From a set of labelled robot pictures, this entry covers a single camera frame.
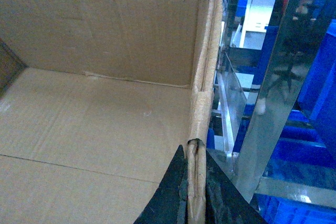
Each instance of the metal bar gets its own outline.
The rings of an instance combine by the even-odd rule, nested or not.
[[[288,2],[234,169],[233,183],[248,202],[256,191],[334,15],[318,17],[314,21],[310,11],[313,6],[305,3],[305,0]],[[325,4],[336,5],[328,0]]]
[[[336,208],[336,191],[262,177],[257,194]]]
[[[231,118],[230,118],[229,107],[227,104],[224,80],[223,80],[223,76],[221,73],[217,73],[217,80],[218,80],[218,86],[219,86],[220,107],[222,111],[224,152],[231,153],[233,150],[233,146],[235,145],[235,142],[233,138]]]
[[[221,42],[221,45],[223,45],[223,47],[230,46],[232,31],[235,28],[234,22],[236,17],[237,6],[238,6],[238,0],[228,0],[225,28]]]

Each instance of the blue storage crate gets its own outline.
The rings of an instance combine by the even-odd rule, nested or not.
[[[333,20],[302,86],[298,102],[336,159],[336,20]]]
[[[336,210],[268,195],[257,195],[268,224],[336,224]]]

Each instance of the cardboard box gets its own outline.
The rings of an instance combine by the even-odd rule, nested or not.
[[[206,141],[222,0],[0,2],[0,222],[133,223]]]

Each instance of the metal shelf rail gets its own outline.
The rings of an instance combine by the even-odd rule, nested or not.
[[[234,67],[239,65],[236,52],[229,46],[237,0],[228,0],[217,71],[224,146],[228,157],[223,170],[248,202],[257,193],[336,208],[336,173],[332,165],[324,167],[270,159],[281,141],[284,126],[290,125],[288,119],[301,87],[329,24],[335,18],[335,0],[316,2],[319,4],[308,0],[288,0],[287,3],[276,0],[270,21],[270,26],[276,27],[275,33],[272,31],[276,39],[262,68],[253,66],[257,78],[263,81],[251,90],[257,97],[253,105],[256,109],[247,118],[249,124],[239,153],[234,153],[239,127],[247,117],[247,100],[231,64],[234,62]],[[302,122],[302,125],[310,127],[307,122]],[[305,144],[295,139],[286,140],[288,146],[291,143]],[[308,144],[311,148],[325,148],[323,143]]]

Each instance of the stainless steel frame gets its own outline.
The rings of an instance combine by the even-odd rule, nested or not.
[[[332,0],[326,1],[316,20],[309,16],[309,10],[306,14],[300,13],[301,9],[313,8],[304,6],[304,2],[305,0],[289,0],[256,108],[234,168],[232,181],[248,202],[258,188],[319,45],[334,17],[334,11],[330,11],[335,9]],[[267,181],[268,187],[272,186],[270,180]],[[274,183],[276,190],[279,190],[279,185],[284,183]]]
[[[306,0],[289,0],[285,12],[282,11],[283,3],[276,1],[280,8],[274,10],[270,25],[280,24],[278,36],[242,149],[236,158],[236,154],[231,152],[236,130],[230,109],[235,107],[237,112],[240,106],[239,103],[234,105],[230,102],[231,93],[238,89],[228,89],[226,86],[234,78],[228,74],[225,52],[228,51],[231,39],[237,1],[228,1],[221,48],[223,63],[218,75],[223,105],[223,135],[227,141],[225,150],[228,157],[226,163],[222,164],[225,166],[223,170],[248,202],[254,193],[260,193],[336,208],[336,173],[333,170],[316,170],[309,165],[298,165],[296,169],[309,171],[304,181],[270,177],[265,172],[330,21],[336,17],[336,0],[326,0],[316,19],[311,17],[316,6]],[[325,184],[312,184],[312,173],[322,174]]]

